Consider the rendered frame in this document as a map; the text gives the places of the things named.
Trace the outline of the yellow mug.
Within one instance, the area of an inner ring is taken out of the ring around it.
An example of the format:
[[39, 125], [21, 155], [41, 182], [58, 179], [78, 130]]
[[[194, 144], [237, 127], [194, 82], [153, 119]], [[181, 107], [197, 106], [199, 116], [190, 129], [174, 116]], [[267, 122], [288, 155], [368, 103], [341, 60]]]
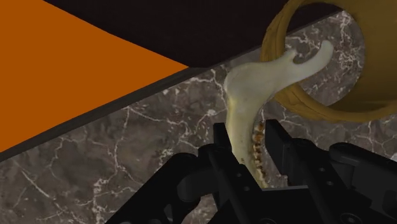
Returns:
[[365, 41], [365, 64], [353, 89], [325, 106], [298, 84], [275, 95], [286, 109], [308, 119], [368, 122], [397, 113], [397, 0], [288, 0], [268, 26], [260, 58], [270, 61], [284, 53], [285, 37], [294, 12], [301, 6], [326, 3], [353, 16]]

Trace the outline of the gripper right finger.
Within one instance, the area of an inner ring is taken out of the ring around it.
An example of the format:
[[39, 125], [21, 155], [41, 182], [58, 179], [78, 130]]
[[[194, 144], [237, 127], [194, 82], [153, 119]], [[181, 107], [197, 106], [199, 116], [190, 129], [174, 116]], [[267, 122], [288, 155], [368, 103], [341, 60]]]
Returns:
[[351, 143], [328, 150], [265, 122], [265, 147], [291, 186], [306, 185], [324, 224], [397, 224], [397, 162]]

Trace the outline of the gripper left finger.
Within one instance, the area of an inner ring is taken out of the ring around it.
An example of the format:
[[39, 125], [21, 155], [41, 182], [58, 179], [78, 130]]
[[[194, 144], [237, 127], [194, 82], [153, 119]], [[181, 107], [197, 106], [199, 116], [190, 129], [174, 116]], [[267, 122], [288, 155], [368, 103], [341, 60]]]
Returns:
[[208, 224], [260, 224], [260, 210], [250, 202], [261, 188], [234, 157], [225, 124], [214, 124], [213, 132], [213, 143], [197, 155], [171, 156], [106, 224], [182, 224], [205, 195], [218, 209]]

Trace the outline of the pale cream bone-shaped object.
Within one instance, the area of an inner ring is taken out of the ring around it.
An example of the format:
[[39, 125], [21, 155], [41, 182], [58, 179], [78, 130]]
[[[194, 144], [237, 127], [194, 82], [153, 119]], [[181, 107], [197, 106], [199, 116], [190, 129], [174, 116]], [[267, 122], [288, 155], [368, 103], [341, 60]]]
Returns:
[[330, 62], [334, 46], [328, 40], [308, 61], [296, 64], [295, 49], [268, 62], [248, 62], [232, 68], [223, 83], [227, 96], [226, 131], [232, 153], [245, 165], [255, 181], [267, 188], [263, 168], [261, 140], [264, 125], [255, 126], [259, 110], [286, 87], [307, 79]]

